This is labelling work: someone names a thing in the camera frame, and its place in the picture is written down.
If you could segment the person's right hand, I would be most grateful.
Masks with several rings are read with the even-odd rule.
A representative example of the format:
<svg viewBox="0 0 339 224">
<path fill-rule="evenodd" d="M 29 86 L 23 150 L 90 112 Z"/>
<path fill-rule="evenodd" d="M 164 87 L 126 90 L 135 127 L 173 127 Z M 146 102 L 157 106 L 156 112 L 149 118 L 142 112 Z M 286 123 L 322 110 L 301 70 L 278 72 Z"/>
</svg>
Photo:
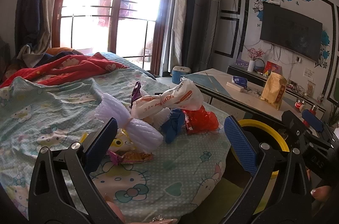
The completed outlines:
<svg viewBox="0 0 339 224">
<path fill-rule="evenodd" d="M 312 189 L 310 192 L 311 196 L 319 202 L 326 202 L 329 199 L 331 193 L 332 188 L 330 186 L 321 186 Z"/>
</svg>

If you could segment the person's left hand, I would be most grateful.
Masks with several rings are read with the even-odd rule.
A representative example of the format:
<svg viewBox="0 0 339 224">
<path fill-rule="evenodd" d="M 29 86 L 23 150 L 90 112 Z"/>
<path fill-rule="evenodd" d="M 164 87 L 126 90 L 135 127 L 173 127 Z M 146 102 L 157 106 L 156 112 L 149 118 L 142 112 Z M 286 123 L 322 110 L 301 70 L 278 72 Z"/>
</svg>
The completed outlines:
<svg viewBox="0 0 339 224">
<path fill-rule="evenodd" d="M 125 217 L 122 213 L 122 211 L 119 209 L 117 205 L 114 204 L 114 202 L 108 197 L 104 197 L 107 205 L 113 210 L 115 215 L 119 217 L 119 219 L 123 222 L 126 223 Z M 157 223 L 157 224 L 169 224 L 169 223 L 177 223 L 177 219 L 165 219 L 163 217 L 156 217 L 154 221 L 151 221 L 150 223 Z"/>
</svg>

